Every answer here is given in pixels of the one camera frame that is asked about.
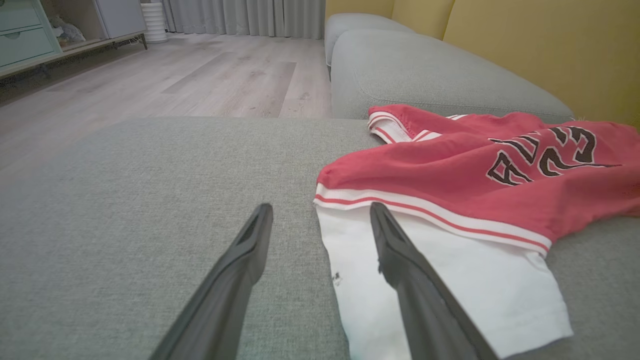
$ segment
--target white vase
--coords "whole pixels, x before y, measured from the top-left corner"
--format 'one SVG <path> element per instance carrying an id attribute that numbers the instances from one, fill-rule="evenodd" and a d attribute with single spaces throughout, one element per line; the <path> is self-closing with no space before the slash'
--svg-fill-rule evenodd
<path id="1" fill-rule="evenodd" d="M 147 23 L 145 40 L 150 44 L 167 41 L 164 30 L 164 12 L 162 3 L 140 4 L 142 6 L 142 16 Z"/>

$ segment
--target red jersey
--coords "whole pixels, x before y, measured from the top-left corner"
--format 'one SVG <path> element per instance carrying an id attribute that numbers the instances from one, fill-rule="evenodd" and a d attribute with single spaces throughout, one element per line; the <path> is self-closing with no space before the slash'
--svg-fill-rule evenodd
<path id="1" fill-rule="evenodd" d="M 640 213 L 640 136 L 633 127 L 547 125 L 526 113 L 443 117 L 407 105 L 369 114 L 370 131 L 389 144 L 326 166 L 317 205 L 380 201 L 462 236 L 543 255 L 594 220 Z"/>

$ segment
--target gray sofa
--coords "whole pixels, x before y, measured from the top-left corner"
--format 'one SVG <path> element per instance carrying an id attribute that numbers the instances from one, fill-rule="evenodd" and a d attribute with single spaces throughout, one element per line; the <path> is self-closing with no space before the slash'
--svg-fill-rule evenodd
<path id="1" fill-rule="evenodd" d="M 573 117 L 560 100 L 514 73 L 390 19 L 337 14 L 325 33 L 333 117 L 366 119 L 371 106 L 396 103 L 445 116 L 523 111 L 549 124 Z"/>
<path id="2" fill-rule="evenodd" d="M 242 141 L 235 135 L 242 134 Z M 347 359 L 312 207 L 320 170 L 379 146 L 361 120 L 129 120 L 0 193 L 0 359 L 146 359 L 253 208 L 274 208 L 238 359 Z M 547 258 L 575 336 L 512 357 L 640 354 L 640 220 Z"/>

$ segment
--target wooden floor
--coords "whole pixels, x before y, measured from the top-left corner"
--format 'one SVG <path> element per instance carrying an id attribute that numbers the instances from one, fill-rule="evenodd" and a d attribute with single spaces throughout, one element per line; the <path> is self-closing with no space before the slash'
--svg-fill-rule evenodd
<path id="1" fill-rule="evenodd" d="M 77 139 L 136 117 L 331 115 L 322 40 L 171 35 L 0 86 L 0 188 Z"/>

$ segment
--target sofa seat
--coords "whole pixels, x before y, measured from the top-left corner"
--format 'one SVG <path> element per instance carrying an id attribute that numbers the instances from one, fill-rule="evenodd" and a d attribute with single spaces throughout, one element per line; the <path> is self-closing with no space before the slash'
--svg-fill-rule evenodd
<path id="1" fill-rule="evenodd" d="M 343 33 L 333 48 L 333 116 L 366 119 L 371 106 L 409 104 L 449 116 L 514 111 L 570 121 L 559 99 L 502 67 L 425 35 L 379 29 Z"/>
<path id="2" fill-rule="evenodd" d="M 354 29 L 380 29 L 414 33 L 410 28 L 386 17 L 369 13 L 337 13 L 329 17 L 324 27 L 324 53 L 328 67 L 331 67 L 331 56 L 335 42 L 345 31 Z"/>

